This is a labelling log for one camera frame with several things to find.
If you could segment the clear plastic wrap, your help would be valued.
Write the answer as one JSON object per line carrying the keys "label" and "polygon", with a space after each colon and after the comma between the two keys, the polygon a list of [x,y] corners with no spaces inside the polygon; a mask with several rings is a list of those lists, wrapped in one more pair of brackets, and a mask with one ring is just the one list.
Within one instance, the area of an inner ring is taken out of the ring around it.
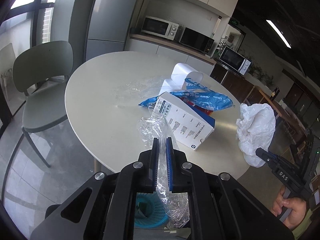
{"label": "clear plastic wrap", "polygon": [[177,147],[175,136],[165,117],[158,114],[142,117],[137,128],[147,150],[152,148],[155,138],[159,140],[156,193],[169,219],[169,228],[182,228],[187,225],[190,219],[188,195],[186,193],[172,193],[169,190],[169,169],[166,154],[166,139],[171,138],[172,145]]}

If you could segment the white cardboard box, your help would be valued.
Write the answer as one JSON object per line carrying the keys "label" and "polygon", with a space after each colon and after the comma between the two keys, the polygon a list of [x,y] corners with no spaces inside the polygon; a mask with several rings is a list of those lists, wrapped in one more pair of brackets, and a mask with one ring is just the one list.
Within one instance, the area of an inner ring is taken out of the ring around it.
{"label": "white cardboard box", "polygon": [[215,129],[215,119],[168,92],[158,97],[153,111],[164,116],[176,140],[192,150]]}

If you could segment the white plastic bag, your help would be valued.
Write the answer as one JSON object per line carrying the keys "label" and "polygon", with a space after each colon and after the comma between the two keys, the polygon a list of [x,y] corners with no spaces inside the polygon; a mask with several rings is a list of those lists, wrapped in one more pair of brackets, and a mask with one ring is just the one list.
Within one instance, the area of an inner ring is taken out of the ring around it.
{"label": "white plastic bag", "polygon": [[267,151],[276,130],[273,108],[267,104],[255,103],[240,105],[240,118],[236,120],[236,137],[244,159],[252,167],[262,167],[265,163],[255,151],[262,148]]}

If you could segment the red snack bag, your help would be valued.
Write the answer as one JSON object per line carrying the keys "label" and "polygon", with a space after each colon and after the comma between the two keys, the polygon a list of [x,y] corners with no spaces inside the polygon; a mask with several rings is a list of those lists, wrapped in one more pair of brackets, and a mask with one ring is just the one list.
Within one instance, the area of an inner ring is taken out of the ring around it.
{"label": "red snack bag", "polygon": [[213,113],[212,110],[208,110],[208,109],[205,109],[205,108],[203,108],[203,107],[200,107],[200,106],[192,103],[190,100],[188,100],[188,99],[185,98],[185,97],[180,97],[180,99],[181,99],[184,103],[188,104],[190,107],[193,107],[194,109],[197,109],[197,110],[205,113],[206,115],[211,115],[211,114]]}

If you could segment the blue plastic snack bag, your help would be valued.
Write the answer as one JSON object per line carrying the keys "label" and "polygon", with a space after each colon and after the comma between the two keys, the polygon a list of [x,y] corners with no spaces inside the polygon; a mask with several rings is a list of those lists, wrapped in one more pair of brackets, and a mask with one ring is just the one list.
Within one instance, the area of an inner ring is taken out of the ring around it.
{"label": "blue plastic snack bag", "polygon": [[214,112],[233,106],[233,101],[228,96],[215,92],[191,78],[185,79],[185,84],[185,90],[169,92],[169,94],[178,98],[185,97],[192,103]]}

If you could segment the white plastic container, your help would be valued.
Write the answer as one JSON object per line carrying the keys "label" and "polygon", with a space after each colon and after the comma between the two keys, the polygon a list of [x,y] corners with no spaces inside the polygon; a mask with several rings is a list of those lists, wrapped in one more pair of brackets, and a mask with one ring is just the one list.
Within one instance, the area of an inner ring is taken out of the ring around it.
{"label": "white plastic container", "polygon": [[159,95],[163,94],[164,92],[185,90],[185,79],[187,78],[191,78],[200,83],[203,79],[203,73],[198,72],[188,64],[177,63],[172,70],[171,76],[163,81]]}

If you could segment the blue plastic trash basket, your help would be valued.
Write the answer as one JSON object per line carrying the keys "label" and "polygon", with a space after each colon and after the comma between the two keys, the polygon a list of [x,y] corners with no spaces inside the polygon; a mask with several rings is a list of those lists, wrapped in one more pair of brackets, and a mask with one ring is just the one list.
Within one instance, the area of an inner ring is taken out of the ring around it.
{"label": "blue plastic trash basket", "polygon": [[156,192],[136,195],[135,228],[157,228],[167,221],[168,216]]}

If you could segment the clear plastic sheet on table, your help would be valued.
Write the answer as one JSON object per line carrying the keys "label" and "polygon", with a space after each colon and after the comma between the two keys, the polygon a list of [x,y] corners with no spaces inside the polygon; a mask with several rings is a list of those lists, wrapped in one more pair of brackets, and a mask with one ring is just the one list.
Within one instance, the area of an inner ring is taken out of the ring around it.
{"label": "clear plastic sheet on table", "polygon": [[140,103],[145,99],[157,96],[161,90],[163,81],[166,78],[167,77],[164,75],[159,75],[133,80],[129,83],[113,88],[111,90],[111,94],[121,101],[137,99],[138,103]]}

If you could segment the round white dining table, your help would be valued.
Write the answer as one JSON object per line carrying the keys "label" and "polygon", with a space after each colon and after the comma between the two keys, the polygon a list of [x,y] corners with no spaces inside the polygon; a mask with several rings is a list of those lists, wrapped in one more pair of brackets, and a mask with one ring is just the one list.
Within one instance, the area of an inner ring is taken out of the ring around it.
{"label": "round white dining table", "polygon": [[[174,66],[175,61],[164,56],[124,51],[95,57],[71,75],[65,92],[69,123],[86,150],[109,170],[119,172],[145,150],[137,125],[151,115],[142,101],[118,100],[111,90],[145,77],[169,78]],[[215,129],[197,150],[182,144],[178,148],[208,173],[240,178],[249,165],[236,138],[239,116],[240,104],[234,99],[232,107],[213,113]]]}

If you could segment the white microwave right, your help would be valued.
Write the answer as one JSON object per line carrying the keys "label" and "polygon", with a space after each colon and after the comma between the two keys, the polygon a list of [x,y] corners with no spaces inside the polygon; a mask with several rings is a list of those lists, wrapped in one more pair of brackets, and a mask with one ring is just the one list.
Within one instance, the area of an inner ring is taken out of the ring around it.
{"label": "white microwave right", "polygon": [[219,57],[219,60],[232,67],[234,70],[244,75],[251,65],[251,61],[232,50],[229,47],[225,47]]}

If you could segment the white microwave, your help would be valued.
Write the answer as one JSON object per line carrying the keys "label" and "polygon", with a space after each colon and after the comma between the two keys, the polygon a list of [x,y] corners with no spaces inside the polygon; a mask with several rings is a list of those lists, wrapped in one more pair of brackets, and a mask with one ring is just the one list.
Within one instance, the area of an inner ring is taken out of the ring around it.
{"label": "white microwave", "polygon": [[251,61],[232,50],[229,47],[225,47],[219,57],[219,60],[232,67],[234,70],[244,75],[251,65]]}
{"label": "white microwave", "polygon": [[156,17],[146,16],[141,32],[173,41],[179,24]]}

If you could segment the black microwave oven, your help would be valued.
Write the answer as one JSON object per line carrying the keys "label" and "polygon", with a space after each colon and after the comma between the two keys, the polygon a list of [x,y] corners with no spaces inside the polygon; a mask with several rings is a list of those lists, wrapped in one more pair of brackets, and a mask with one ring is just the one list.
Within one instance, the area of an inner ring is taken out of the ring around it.
{"label": "black microwave oven", "polygon": [[209,54],[214,44],[212,38],[187,27],[183,29],[179,42],[205,54]]}

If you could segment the white microwave left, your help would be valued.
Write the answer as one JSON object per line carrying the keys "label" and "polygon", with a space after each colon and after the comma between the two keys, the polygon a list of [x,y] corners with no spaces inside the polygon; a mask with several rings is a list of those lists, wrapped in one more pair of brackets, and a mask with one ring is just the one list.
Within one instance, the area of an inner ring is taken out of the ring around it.
{"label": "white microwave left", "polygon": [[173,41],[179,24],[156,17],[146,16],[141,32]]}

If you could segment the grey refrigerator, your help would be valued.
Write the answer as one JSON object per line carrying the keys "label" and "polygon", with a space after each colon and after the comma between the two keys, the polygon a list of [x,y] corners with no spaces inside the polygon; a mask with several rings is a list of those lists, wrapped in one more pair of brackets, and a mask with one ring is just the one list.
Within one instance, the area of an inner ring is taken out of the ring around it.
{"label": "grey refrigerator", "polygon": [[95,0],[89,22],[86,57],[123,51],[137,0]]}

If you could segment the sage green chair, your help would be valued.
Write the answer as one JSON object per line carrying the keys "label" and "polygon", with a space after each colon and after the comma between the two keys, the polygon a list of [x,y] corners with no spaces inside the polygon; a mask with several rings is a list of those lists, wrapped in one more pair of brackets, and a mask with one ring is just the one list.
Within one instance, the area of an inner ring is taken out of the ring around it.
{"label": "sage green chair", "polygon": [[[26,96],[22,116],[22,133],[30,146],[50,167],[30,137],[67,120],[65,90],[73,69],[73,49],[67,41],[53,41],[34,46],[21,53],[14,61],[12,78],[16,89]],[[53,77],[63,76],[63,81],[32,94],[28,88]]]}

